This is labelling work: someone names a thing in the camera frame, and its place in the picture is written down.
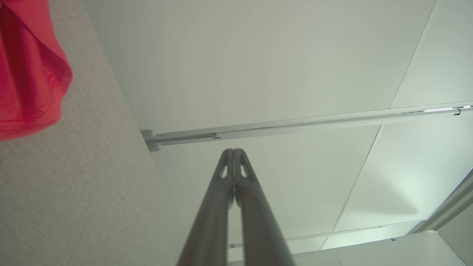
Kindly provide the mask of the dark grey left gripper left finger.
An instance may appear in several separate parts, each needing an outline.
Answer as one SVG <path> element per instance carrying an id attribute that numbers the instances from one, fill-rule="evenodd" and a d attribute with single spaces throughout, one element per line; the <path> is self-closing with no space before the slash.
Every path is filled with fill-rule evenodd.
<path id="1" fill-rule="evenodd" d="M 228 211 L 234 202 L 234 150 L 223 151 L 176 266 L 227 266 Z"/>

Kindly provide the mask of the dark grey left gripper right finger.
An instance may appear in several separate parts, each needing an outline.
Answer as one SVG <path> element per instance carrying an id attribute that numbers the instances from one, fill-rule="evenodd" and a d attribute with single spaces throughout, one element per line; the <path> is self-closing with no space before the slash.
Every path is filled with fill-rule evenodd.
<path id="1" fill-rule="evenodd" d="M 245 266 L 296 266 L 255 171 L 234 150 L 235 200 L 241 210 Z"/>

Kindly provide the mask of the red Bulls 23 jersey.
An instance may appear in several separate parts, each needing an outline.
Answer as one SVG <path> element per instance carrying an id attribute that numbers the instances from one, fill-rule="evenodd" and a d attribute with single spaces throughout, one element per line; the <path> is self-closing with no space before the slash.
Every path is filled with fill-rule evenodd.
<path id="1" fill-rule="evenodd" d="M 57 123 L 72 78 L 49 1 L 0 0 L 0 141 Z"/>

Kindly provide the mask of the grey partition side frame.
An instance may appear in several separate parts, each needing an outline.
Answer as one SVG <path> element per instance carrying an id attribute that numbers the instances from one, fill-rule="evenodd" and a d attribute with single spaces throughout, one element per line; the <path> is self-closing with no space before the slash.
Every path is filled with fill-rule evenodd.
<path id="1" fill-rule="evenodd" d="M 427 218 L 418 222 L 405 235 L 437 231 L 473 204 L 473 167 L 449 196 Z"/>

